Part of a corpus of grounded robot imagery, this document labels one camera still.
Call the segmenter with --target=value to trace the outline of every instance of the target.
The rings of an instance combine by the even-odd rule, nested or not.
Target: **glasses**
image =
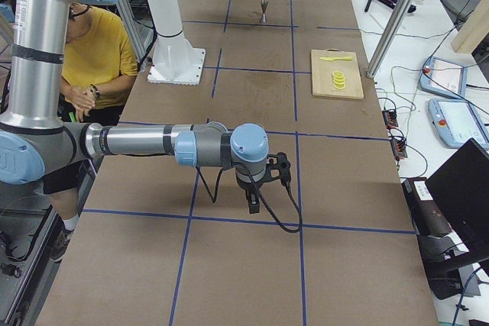
[[[79,15],[84,15],[86,12],[89,11],[89,9],[91,7],[92,7],[91,5],[87,5],[85,9],[83,9],[82,11],[79,11],[78,13],[75,13],[73,11],[73,9],[70,7],[70,9],[68,11],[68,19],[74,19],[75,17],[78,17]]]

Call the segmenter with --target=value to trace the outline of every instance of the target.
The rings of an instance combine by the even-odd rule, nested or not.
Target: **wooden block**
[[[452,41],[456,53],[472,53],[489,32],[489,0],[481,0]]]
[[[351,60],[323,61],[320,57],[350,56]],[[313,71],[313,95],[322,97],[363,99],[360,72],[356,53],[347,51],[311,50],[311,67]],[[345,75],[345,88],[337,89],[332,74],[335,71]]]

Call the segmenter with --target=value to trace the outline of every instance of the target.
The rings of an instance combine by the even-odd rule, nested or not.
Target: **person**
[[[101,8],[70,6],[58,112],[63,121],[113,126],[128,99],[138,63],[121,19]],[[63,259],[79,219],[78,179],[81,162],[44,177],[44,194],[63,220],[51,259]]]

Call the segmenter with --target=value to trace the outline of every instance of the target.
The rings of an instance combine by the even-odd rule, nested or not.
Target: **hand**
[[[87,110],[76,109],[75,110],[76,122],[83,122],[84,116],[90,116],[90,110],[89,109],[87,109]]]
[[[90,91],[90,88],[84,89],[80,86],[70,86],[66,91],[65,97],[70,100],[77,113],[78,111],[84,113],[95,107],[95,96]]]

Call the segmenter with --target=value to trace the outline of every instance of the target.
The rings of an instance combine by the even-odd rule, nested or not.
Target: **wristwatch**
[[[92,93],[95,95],[95,99],[100,99],[101,95],[99,89],[93,84],[90,85],[90,89],[92,90]]]

